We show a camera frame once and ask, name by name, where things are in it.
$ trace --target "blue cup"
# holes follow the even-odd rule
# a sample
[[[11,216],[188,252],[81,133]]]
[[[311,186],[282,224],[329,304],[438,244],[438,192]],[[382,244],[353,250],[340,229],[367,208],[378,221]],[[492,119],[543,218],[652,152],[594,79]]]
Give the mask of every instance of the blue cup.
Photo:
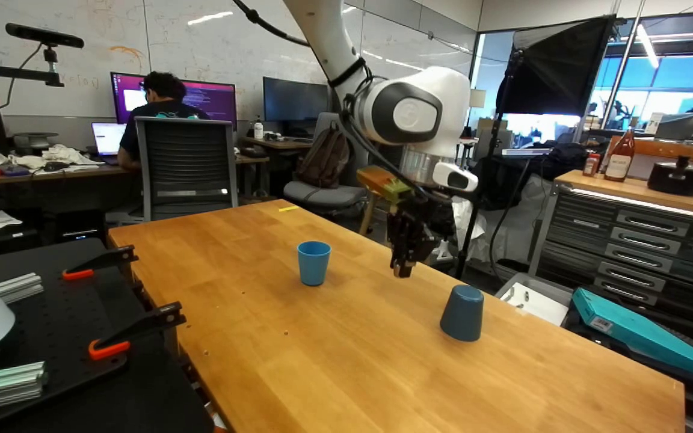
[[[329,246],[320,240],[306,240],[298,246],[298,276],[306,286],[320,286],[326,275]]]
[[[444,334],[474,341],[480,338],[483,293],[474,286],[460,283],[449,292],[440,328]]]

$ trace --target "box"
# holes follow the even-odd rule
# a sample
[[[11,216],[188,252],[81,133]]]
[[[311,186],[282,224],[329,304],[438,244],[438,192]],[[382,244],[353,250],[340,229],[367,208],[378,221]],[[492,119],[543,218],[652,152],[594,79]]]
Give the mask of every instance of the box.
[[[567,286],[514,275],[495,292],[495,299],[560,328],[571,306],[571,293]]]

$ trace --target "blue plastic cup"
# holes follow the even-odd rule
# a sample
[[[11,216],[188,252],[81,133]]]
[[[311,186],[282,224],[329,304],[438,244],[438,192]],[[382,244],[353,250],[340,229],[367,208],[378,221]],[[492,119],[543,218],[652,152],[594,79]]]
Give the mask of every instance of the blue plastic cup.
[[[298,276],[306,286],[320,286],[326,275],[329,246],[323,240],[306,240],[298,246]]]

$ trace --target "ceiling light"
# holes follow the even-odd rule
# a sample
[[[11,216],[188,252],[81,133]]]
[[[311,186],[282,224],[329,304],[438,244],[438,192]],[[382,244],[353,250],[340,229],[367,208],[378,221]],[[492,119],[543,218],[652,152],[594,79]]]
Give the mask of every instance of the ceiling light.
[[[658,57],[657,57],[657,50],[652,45],[649,33],[644,31],[642,25],[638,25],[638,40],[642,43],[644,56],[649,57],[652,68],[657,71],[658,68]]]
[[[468,54],[468,45],[462,45],[462,43],[447,43],[447,45],[455,50]]]
[[[199,26],[199,25],[205,25],[205,22],[215,22],[215,19],[221,19],[221,18],[231,18],[234,12],[216,12],[216,14],[201,14],[201,18],[194,18],[194,19],[188,19],[184,25],[188,26]]]

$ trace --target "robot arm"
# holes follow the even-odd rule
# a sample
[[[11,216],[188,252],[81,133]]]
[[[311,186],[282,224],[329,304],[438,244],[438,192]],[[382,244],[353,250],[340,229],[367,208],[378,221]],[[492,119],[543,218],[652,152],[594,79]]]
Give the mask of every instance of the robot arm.
[[[308,45],[313,48],[329,87],[340,97],[342,126],[348,139],[373,154],[371,141],[405,147],[425,154],[453,154],[468,107],[468,83],[444,68],[429,68],[399,79],[375,79],[365,60],[348,43],[342,22],[342,0],[287,0]],[[436,182],[472,192],[476,178],[453,164],[436,166]],[[387,218],[391,262],[397,276],[409,276],[414,262],[425,259],[438,246],[436,235],[453,235],[449,197],[409,182],[414,196],[397,204]]]
[[[468,79],[429,68],[399,79],[373,79],[348,43],[342,0],[287,0],[340,103],[352,102],[356,127],[378,144],[414,144],[425,154],[449,154],[468,107]]]

